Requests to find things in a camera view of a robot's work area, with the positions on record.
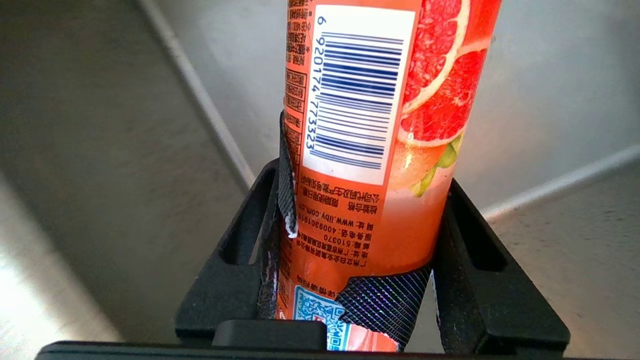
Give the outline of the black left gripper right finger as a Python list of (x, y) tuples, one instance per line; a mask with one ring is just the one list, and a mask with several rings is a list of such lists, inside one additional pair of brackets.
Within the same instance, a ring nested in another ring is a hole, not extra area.
[(565, 353), (569, 329), (457, 181), (450, 185), (431, 265), (445, 353)]

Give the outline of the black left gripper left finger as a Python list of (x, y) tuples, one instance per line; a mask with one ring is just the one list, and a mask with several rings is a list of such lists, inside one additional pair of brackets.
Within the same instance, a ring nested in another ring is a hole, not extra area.
[(185, 346), (210, 346), (225, 321), (275, 316), (281, 215), (279, 161), (268, 162), (220, 237), (174, 317)]

